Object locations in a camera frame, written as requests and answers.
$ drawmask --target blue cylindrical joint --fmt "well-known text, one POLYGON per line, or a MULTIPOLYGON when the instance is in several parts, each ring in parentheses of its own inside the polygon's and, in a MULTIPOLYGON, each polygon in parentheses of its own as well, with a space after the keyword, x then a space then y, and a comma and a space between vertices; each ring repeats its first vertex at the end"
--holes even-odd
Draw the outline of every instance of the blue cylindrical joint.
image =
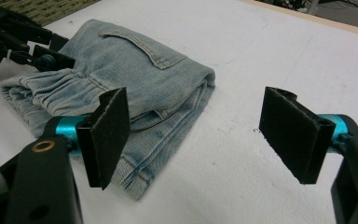
POLYGON ((329 119, 336 124, 336 128, 333 132, 331 142, 333 145, 342 142, 341 136, 349 135, 348 125, 345 123, 344 119, 339 115, 329 114, 329 115, 318 115, 322 119, 329 119))
POLYGON ((76 146, 69 155, 70 156, 81 156, 81 149, 77 139, 76 125, 83 121, 85 117, 83 116, 71 116, 71 117, 62 117, 57 124, 56 134, 65 135, 68 140, 73 142, 76 146))

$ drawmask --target black foam pad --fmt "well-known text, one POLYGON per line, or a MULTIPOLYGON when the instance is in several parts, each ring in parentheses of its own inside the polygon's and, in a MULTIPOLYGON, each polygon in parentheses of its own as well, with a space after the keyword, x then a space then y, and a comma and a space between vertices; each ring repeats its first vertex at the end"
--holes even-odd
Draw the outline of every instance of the black foam pad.
POLYGON ((76 126, 83 161, 91 187, 105 189, 130 135, 126 89, 100 96, 101 105, 76 126))
POLYGON ((266 87, 259 129, 301 184, 315 184, 336 124, 319 118, 296 95, 266 87))

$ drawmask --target folded jeans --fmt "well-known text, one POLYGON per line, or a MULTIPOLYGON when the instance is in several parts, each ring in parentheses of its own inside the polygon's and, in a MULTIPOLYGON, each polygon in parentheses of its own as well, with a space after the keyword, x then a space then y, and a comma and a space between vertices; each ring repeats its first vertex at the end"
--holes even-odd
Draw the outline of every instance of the folded jeans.
POLYGON ((159 42, 103 21, 87 21, 60 50, 73 69, 0 83, 35 137, 53 116, 92 113, 98 97, 126 87, 131 134, 112 181, 138 200, 179 148, 214 89, 214 71, 159 42))

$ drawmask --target back pocket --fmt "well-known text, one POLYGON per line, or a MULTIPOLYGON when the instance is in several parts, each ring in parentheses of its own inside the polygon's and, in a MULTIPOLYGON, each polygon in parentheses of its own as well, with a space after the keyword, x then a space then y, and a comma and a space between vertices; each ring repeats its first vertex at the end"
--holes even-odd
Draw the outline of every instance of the back pocket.
POLYGON ((124 27, 100 32, 99 36, 103 38, 114 36, 130 41, 143 51, 149 57, 153 65, 160 70, 167 69, 186 58, 185 55, 170 49, 145 35, 135 33, 124 27))

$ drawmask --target white surface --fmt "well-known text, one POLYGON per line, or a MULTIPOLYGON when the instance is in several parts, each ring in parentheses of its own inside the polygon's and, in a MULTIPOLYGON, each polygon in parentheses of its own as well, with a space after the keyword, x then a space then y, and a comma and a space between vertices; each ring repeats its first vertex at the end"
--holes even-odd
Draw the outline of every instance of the white surface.
MULTIPOLYGON (((327 155, 317 185, 302 186, 257 127, 266 86, 358 123, 358 34, 232 0, 101 1, 48 28, 71 37, 89 19, 212 67, 216 90, 140 202, 116 186, 90 189, 73 162, 85 223, 335 222, 330 188, 341 157, 327 155)), ((28 69, 3 62, 0 80, 28 69)), ((0 165, 33 140, 0 95, 0 165)))

